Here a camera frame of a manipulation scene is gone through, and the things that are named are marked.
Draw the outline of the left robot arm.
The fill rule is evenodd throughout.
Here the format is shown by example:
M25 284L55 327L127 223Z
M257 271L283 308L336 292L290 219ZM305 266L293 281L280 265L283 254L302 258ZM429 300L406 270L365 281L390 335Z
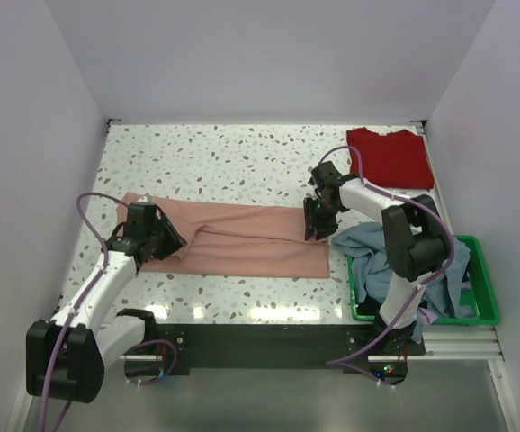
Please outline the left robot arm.
M105 241L93 272L72 300L26 333L26 391L31 396L91 402L106 370L126 351L152 351L156 320L148 310L124 309L102 326L120 292L150 260L170 257L185 244L153 202L133 202Z

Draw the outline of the pink t shirt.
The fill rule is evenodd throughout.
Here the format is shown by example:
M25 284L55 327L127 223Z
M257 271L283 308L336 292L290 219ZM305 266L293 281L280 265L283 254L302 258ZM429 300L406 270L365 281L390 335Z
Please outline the pink t shirt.
M127 192L122 200L138 201ZM152 197L186 245L163 260L149 260L147 272L272 278L327 279L327 241L304 239L302 208Z

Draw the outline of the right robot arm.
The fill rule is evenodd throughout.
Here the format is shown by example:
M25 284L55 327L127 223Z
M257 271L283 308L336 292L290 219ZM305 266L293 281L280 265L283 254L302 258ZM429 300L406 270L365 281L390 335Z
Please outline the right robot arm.
M390 193L357 175L341 175L330 161L311 170L309 184L315 196L303 202L306 240L332 236L340 212L355 210L380 223L392 277L369 344L394 353L413 333L426 286L453 261L452 234L427 194Z

